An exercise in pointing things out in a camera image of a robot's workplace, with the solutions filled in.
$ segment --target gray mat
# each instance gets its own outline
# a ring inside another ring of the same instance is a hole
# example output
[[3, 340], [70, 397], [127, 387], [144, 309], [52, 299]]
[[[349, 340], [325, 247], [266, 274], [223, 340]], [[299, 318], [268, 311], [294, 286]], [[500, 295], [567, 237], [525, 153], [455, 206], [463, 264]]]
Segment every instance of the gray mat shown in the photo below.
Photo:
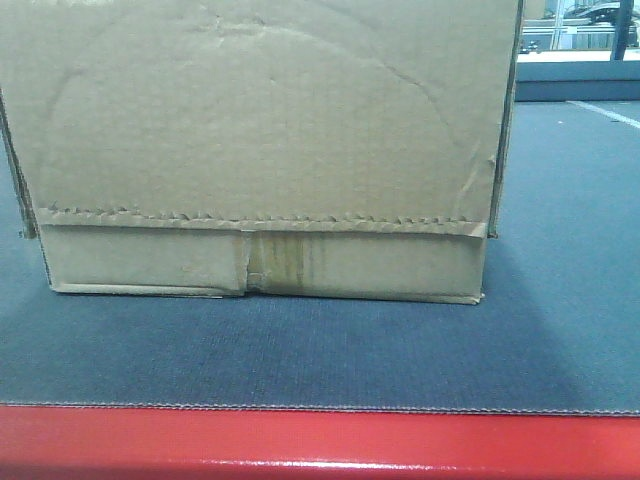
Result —
[[477, 307], [58, 295], [3, 158], [0, 402], [640, 414], [639, 158], [629, 125], [519, 104]]

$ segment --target red counter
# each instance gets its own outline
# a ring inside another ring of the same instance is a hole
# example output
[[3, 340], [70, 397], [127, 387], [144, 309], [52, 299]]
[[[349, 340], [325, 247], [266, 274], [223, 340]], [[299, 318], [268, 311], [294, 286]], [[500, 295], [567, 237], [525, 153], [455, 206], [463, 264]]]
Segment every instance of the red counter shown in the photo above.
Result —
[[640, 418], [0, 407], [0, 478], [640, 478]]

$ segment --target cardboard box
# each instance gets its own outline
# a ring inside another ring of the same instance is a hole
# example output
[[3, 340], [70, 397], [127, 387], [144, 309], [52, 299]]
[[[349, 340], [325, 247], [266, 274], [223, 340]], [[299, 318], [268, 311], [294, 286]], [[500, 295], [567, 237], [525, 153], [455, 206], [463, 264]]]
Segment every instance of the cardboard box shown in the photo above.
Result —
[[2, 0], [60, 292], [477, 303], [522, 4]]

